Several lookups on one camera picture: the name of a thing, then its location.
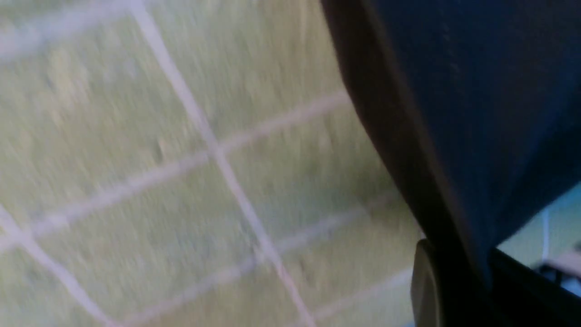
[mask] tile floor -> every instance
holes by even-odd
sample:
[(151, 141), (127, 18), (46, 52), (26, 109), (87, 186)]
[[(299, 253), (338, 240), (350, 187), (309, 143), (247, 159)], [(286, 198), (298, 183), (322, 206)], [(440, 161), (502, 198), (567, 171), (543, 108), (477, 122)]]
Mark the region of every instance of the tile floor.
[[(0, 181), (2, 326), (412, 321), (315, 0), (0, 0)], [(502, 249), (570, 247), (580, 194)]]

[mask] floor tile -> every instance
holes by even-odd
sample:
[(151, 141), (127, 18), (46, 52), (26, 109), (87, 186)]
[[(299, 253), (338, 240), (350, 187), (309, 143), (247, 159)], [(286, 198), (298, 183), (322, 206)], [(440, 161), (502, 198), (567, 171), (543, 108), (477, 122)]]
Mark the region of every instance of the floor tile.
[(387, 289), (323, 319), (319, 327), (404, 327), (414, 320), (410, 285)]
[(581, 243), (581, 186), (555, 201), (549, 215), (549, 257), (556, 258)]
[(203, 144), (132, 20), (0, 76), (0, 202), (18, 223)]
[(419, 239), (411, 212), (399, 200), (283, 260), (305, 304), (315, 310), (411, 267)]
[(90, 0), (2, 0), (0, 1), (0, 31), (22, 26), (31, 19), (57, 12), (66, 6)]
[(229, 159), (275, 240), (393, 187), (351, 107), (276, 132)]
[(147, 327), (276, 327), (297, 318), (295, 305), (269, 266), (219, 286)]
[(532, 266), (543, 258), (543, 214), (536, 215), (528, 224), (504, 241), (498, 248), (522, 264)]
[(318, 1), (169, 0), (152, 12), (218, 138), (342, 87)]
[(121, 319), (245, 259), (256, 241), (208, 164), (40, 243)]
[(0, 321), (4, 327), (99, 326), (50, 272), (22, 250), (0, 256)]

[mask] grout line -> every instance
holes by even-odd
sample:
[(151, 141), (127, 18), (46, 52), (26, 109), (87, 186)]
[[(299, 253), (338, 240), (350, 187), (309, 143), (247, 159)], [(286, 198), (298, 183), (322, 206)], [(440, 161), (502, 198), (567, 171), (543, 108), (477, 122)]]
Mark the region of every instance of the grout line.
[(352, 296), (341, 298), (333, 303), (325, 305), (324, 307), (315, 311), (317, 320), (325, 319), (335, 315), (336, 313), (351, 307), (354, 304), (367, 300), (370, 297), (378, 295), (380, 292), (392, 289), (408, 283), (411, 280), (413, 268), (409, 267), (398, 272), (395, 275), (389, 276), (383, 282), (371, 286), (367, 290), (360, 291)]
[[(342, 214), (331, 215), (320, 223), (315, 223), (312, 226), (304, 228), (294, 236), (289, 236), (282, 239), (281, 241), (278, 241), (276, 243), (276, 248), (278, 249), (279, 253), (285, 254), (288, 251), (306, 246), (311, 241), (316, 239), (317, 236), (331, 232), (352, 222), (357, 218), (356, 214), (362, 216), (367, 211), (378, 208), (380, 205), (389, 203), (393, 199), (393, 194), (395, 192), (395, 190), (384, 192), (383, 194), (377, 196), (375, 199), (367, 202), (365, 205), (357, 205)], [(253, 255), (236, 266), (231, 266), (221, 272), (218, 272), (215, 275), (204, 278), (200, 283), (196, 283), (188, 287), (183, 294), (175, 298), (163, 301), (160, 304), (147, 308), (140, 313), (131, 315), (125, 320), (123, 326), (139, 326), (145, 322), (150, 321), (151, 319), (174, 311), (176, 308), (187, 302), (193, 301), (198, 296), (203, 295), (218, 285), (236, 281), (237, 279), (243, 277), (245, 274), (250, 273), (263, 262), (264, 260), (258, 259), (255, 255)]]
[[(317, 115), (324, 115), (328, 112), (332, 112), (337, 109), (335, 105), (338, 104), (339, 100), (341, 100), (342, 93), (345, 93), (345, 91), (338, 91), (334, 94), (321, 97), (310, 104), (296, 108), (292, 112), (272, 118), (271, 120), (258, 125), (255, 129), (241, 132), (238, 136), (235, 136), (243, 138), (243, 141), (236, 141), (235, 137), (230, 137), (220, 144), (220, 148), (224, 152), (233, 151), (236, 148), (243, 147), (257, 139), (265, 137), (276, 130), (304, 122), (308, 118)], [(60, 228), (69, 226), (77, 220), (85, 218), (91, 211), (106, 208), (162, 183), (167, 179), (187, 173), (191, 169), (205, 164), (208, 159), (208, 152), (200, 151), (196, 154), (185, 157), (178, 162), (168, 163), (167, 165), (153, 168), (147, 172), (136, 174), (129, 177), (128, 180), (97, 193), (87, 200), (72, 203), (55, 212), (48, 213), (42, 221), (30, 226), (29, 228), (24, 228), (23, 233), (32, 234), (35, 237), (50, 234)], [(11, 237), (0, 236), (0, 254), (10, 250), (16, 245), (16, 240)]]
[(59, 40), (123, 17), (137, 0), (93, 1), (32, 19), (12, 31), (0, 31), (0, 65)]
[(132, 327), (143, 325), (156, 317), (162, 316), (166, 312), (174, 311), (184, 303), (193, 301), (198, 296), (210, 291), (217, 285), (224, 285), (240, 279), (242, 276), (251, 272), (260, 263), (260, 261), (257, 261), (253, 257), (247, 258), (237, 266), (227, 268), (215, 275), (202, 279), (200, 283), (188, 287), (180, 296), (167, 301), (162, 301), (160, 304), (154, 305), (138, 314), (129, 316), (129, 318), (124, 321), (123, 326)]
[(549, 222), (551, 219), (551, 214), (549, 209), (543, 210), (543, 254), (542, 260), (548, 259), (548, 249), (549, 249)]
[(221, 149), (225, 154), (227, 154), (235, 148), (239, 148), (257, 138), (269, 135), (273, 131), (278, 130), (284, 126), (295, 125), (297, 123), (304, 122), (309, 118), (320, 116), (335, 109), (339, 109), (339, 105), (348, 103), (350, 103), (350, 99), (347, 95), (347, 92), (345, 90), (337, 91), (333, 94), (316, 99), (307, 105), (301, 106), (293, 110), (291, 113), (275, 119), (271, 119), (261, 125), (256, 126), (252, 130), (229, 137), (222, 143)]
[(77, 300), (89, 314), (95, 319), (103, 322), (107, 326), (116, 326), (117, 323), (110, 319), (97, 304), (87, 295), (87, 292), (79, 285), (77, 279), (68, 272), (63, 266), (56, 263), (50, 258), (46, 252), (32, 239), (32, 237), (25, 235), (17, 226), (14, 219), (0, 205), (0, 226), (6, 233), (9, 233), (18, 240), (18, 244), (22, 246), (39, 264), (55, 275), (60, 282), (69, 291), (69, 294)]
[(312, 239), (315, 239), (325, 232), (335, 230), (336, 228), (346, 225), (347, 223), (365, 215), (368, 211), (372, 211), (386, 205), (387, 203), (391, 202), (397, 195), (397, 190), (389, 190), (367, 202), (365, 205), (358, 205), (341, 214), (332, 215), (329, 218), (326, 218), (323, 221), (320, 221), (313, 226), (302, 230), (296, 235), (289, 236), (285, 239), (282, 239), (281, 241), (278, 241), (276, 244), (277, 250), (280, 253), (285, 253), (289, 250), (301, 247), (302, 245), (307, 244)]
[[(208, 153), (201, 151), (181, 161), (154, 168), (140, 175), (135, 175), (123, 184), (100, 192), (86, 201), (70, 204), (57, 212), (48, 214), (43, 221), (29, 228), (25, 228), (21, 232), (26, 237), (38, 237), (55, 232), (79, 219), (85, 218), (91, 211), (106, 208), (167, 179), (186, 173), (206, 163), (208, 158)], [(10, 250), (17, 245), (18, 241), (18, 239), (10, 235), (0, 238), (0, 253)]]
[(281, 257), (274, 248), (272, 241), (264, 230), (264, 226), (260, 222), (256, 212), (254, 211), (254, 208), (250, 204), (246, 194), (244, 194), (241, 186), (239, 185), (238, 180), (236, 179), (236, 176), (234, 175), (234, 172), (232, 171), (232, 168), (230, 167), (230, 164), (228, 163), (224, 153), (220, 150), (216, 137), (212, 132), (206, 117), (204, 116), (202, 110), (198, 107), (192, 93), (182, 78), (180, 71), (177, 69), (170, 54), (168, 53), (163, 39), (157, 30), (155, 22), (142, 3), (136, 3), (136, 5), (132, 8), (132, 12), (145, 36), (145, 39), (149, 43), (155, 57), (157, 58), (159, 65), (162, 67), (162, 70), (165, 72), (168, 80), (174, 87), (176, 94), (184, 104), (184, 108), (190, 116), (190, 119), (194, 122), (195, 125), (197, 125), (198, 130), (204, 138), (209, 150), (214, 155), (216, 163), (222, 171), (228, 187), (238, 201), (242, 213), (246, 217), (250, 227), (254, 230), (264, 255), (274, 265), (278, 276), (280, 277), (282, 283), (285, 285), (287, 291), (290, 293), (290, 296), (305, 324), (308, 327), (316, 327), (314, 319), (304, 304), (303, 299), (300, 297), (299, 291), (294, 281), (283, 266)]

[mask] dark blue fabric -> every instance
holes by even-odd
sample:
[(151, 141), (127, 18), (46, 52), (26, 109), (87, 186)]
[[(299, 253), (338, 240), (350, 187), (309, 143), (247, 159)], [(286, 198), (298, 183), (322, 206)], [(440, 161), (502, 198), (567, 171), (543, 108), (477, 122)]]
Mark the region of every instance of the dark blue fabric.
[(467, 253), (581, 180), (581, 2), (370, 0)]

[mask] chair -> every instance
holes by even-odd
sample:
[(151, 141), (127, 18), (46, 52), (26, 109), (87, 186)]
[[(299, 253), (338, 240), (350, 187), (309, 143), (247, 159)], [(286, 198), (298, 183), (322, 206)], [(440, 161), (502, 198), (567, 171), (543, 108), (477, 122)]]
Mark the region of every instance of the chair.
[(416, 326), (581, 326), (496, 249), (581, 180), (581, 2), (321, 0), (343, 81), (426, 238)]

